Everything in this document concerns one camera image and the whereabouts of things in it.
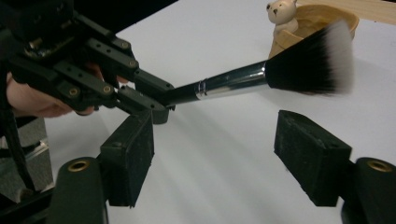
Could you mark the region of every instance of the finger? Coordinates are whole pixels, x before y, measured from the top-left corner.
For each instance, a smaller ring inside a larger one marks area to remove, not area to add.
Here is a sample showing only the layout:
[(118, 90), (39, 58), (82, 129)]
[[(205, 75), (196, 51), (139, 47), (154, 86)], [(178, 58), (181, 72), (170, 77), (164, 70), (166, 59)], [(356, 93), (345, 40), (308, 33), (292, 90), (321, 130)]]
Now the finger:
[(45, 93), (30, 88), (27, 84), (10, 80), (7, 86), (7, 98), (12, 107), (22, 111), (38, 111), (56, 100)]
[(123, 84), (128, 83), (129, 81), (126, 78), (117, 76), (117, 81)]
[(40, 118), (57, 118), (62, 115), (69, 114), (72, 111), (73, 110), (71, 108), (64, 108), (58, 105), (50, 105), (46, 108), (35, 111), (34, 113), (32, 113), (32, 115)]
[(81, 116), (87, 116), (90, 115), (91, 113), (93, 113), (94, 111), (94, 107), (93, 106), (89, 106), (87, 107), (87, 109), (83, 110), (83, 111), (77, 111), (75, 110), (76, 114), (81, 115)]
[(98, 77), (101, 80), (103, 79), (102, 71), (97, 63), (86, 63), (85, 66), (95, 77)]

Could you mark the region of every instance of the makeup brush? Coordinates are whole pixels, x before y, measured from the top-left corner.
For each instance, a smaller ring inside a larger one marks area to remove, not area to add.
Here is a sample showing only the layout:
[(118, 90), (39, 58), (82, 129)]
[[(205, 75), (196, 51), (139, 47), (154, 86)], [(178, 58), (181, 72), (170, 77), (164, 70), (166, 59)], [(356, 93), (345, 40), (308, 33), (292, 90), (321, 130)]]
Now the makeup brush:
[(262, 86), (306, 94), (334, 95), (351, 89), (352, 38), (344, 21), (313, 33), (273, 58), (154, 96), (171, 106), (256, 91)]

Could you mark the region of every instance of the cable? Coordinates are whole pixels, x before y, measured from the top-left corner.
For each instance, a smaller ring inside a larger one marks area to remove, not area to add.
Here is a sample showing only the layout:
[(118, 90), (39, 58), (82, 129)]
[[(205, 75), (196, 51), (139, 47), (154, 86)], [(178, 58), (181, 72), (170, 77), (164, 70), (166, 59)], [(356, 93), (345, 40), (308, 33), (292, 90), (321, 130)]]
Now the cable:
[(0, 121), (7, 140), (9, 153), (26, 188), (35, 191), (35, 184), (26, 166), (26, 159), (18, 135), (17, 122), (7, 99), (7, 69), (0, 63)]

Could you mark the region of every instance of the wooden container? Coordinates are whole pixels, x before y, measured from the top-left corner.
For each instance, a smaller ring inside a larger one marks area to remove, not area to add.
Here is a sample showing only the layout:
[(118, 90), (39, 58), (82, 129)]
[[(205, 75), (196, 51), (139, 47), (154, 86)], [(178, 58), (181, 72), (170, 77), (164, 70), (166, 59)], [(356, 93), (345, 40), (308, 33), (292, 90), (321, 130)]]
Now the wooden container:
[(293, 34), (289, 31), (282, 30), (275, 36), (269, 58), (274, 57), (279, 52), (298, 43), (334, 21), (345, 20), (352, 38), (355, 36), (355, 30), (359, 24), (359, 17), (355, 14), (326, 5), (305, 5), (297, 7), (295, 19), (299, 24), (299, 28)]

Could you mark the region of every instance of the silver brush ferrule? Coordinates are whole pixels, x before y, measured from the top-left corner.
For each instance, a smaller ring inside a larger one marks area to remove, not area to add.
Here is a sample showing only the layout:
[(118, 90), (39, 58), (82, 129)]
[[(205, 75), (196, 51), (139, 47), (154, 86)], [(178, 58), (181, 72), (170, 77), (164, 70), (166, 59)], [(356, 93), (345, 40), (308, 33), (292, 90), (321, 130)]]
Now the silver brush ferrule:
[(195, 86), (195, 94), (204, 100), (262, 90), (267, 85), (264, 65), (265, 62), (250, 65), (201, 80)]

